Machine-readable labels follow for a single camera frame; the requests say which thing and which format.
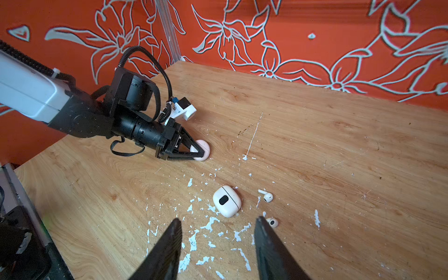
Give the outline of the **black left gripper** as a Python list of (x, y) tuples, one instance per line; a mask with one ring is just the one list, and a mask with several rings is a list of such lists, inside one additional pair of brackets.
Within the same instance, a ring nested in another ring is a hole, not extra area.
[(190, 152), (190, 147), (194, 145), (198, 150), (193, 137), (175, 120), (169, 120), (166, 126), (154, 122), (155, 128), (160, 137), (155, 148), (155, 156), (166, 161), (190, 161), (196, 158), (201, 159), (204, 152)]

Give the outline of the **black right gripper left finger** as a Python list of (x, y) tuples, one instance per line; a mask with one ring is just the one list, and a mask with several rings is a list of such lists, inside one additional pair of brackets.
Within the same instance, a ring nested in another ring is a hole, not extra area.
[(175, 218), (129, 280), (176, 280), (182, 249), (182, 222)]

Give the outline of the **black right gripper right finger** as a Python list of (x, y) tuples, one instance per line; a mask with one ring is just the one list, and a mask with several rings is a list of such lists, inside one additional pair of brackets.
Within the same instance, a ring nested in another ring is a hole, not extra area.
[(254, 241), (261, 280), (310, 279), (262, 216), (256, 219)]

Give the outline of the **white earbud charging case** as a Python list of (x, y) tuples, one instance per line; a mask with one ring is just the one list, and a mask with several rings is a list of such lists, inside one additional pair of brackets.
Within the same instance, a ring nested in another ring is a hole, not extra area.
[(233, 217), (242, 207), (241, 198), (228, 185), (223, 185), (213, 194), (213, 203), (225, 218)]

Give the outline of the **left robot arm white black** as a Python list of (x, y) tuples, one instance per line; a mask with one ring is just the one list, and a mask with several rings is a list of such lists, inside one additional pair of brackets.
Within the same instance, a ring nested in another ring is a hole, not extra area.
[(103, 136), (113, 144), (132, 140), (141, 150), (153, 149), (163, 160), (204, 161), (210, 146), (193, 137), (176, 122), (190, 119), (196, 108), (185, 98), (170, 95), (161, 102), (157, 85), (129, 71), (129, 57), (141, 46), (125, 51), (113, 81), (88, 94), (76, 86), (73, 76), (51, 69), (1, 43), (1, 103), (30, 119), (77, 138)]

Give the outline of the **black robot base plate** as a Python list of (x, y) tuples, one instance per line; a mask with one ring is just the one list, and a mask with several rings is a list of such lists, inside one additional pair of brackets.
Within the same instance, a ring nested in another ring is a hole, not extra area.
[(73, 279), (10, 163), (1, 166), (1, 279)]

